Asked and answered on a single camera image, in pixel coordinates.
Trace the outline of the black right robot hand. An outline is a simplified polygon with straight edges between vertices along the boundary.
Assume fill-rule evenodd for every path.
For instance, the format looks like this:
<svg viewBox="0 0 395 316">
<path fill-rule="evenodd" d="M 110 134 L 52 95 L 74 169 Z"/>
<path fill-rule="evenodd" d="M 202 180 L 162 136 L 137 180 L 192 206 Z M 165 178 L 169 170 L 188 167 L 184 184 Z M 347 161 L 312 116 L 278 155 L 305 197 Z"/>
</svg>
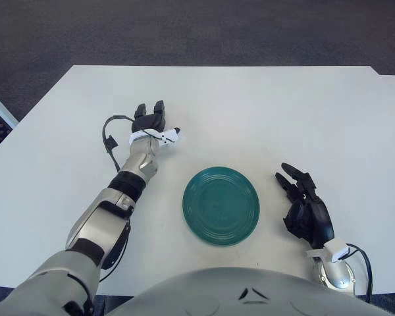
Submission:
<svg viewBox="0 0 395 316">
<path fill-rule="evenodd" d="M 293 184 L 279 172 L 275 178 L 291 203 L 283 218 L 288 232 L 304 239 L 313 249 L 320 249 L 334 238 L 334 229 L 323 200 L 316 194 L 316 185 L 308 172 L 302 172 L 288 163 L 283 171 L 296 182 Z"/>
</svg>

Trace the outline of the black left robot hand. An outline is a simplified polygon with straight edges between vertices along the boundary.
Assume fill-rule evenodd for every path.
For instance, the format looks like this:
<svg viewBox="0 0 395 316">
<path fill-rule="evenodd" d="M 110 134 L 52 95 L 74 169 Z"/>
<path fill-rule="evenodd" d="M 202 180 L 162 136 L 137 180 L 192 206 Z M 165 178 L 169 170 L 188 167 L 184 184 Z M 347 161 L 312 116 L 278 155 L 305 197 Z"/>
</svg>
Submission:
<svg viewBox="0 0 395 316">
<path fill-rule="evenodd" d="M 162 144 L 175 143 L 178 140 L 180 129 L 174 127 L 165 130 L 165 104 L 163 100 L 156 102 L 153 112 L 147 114 L 144 103 L 140 104 L 134 113 L 134 122 L 132 123 L 132 135 L 129 142 L 142 136 L 151 136 Z"/>
</svg>

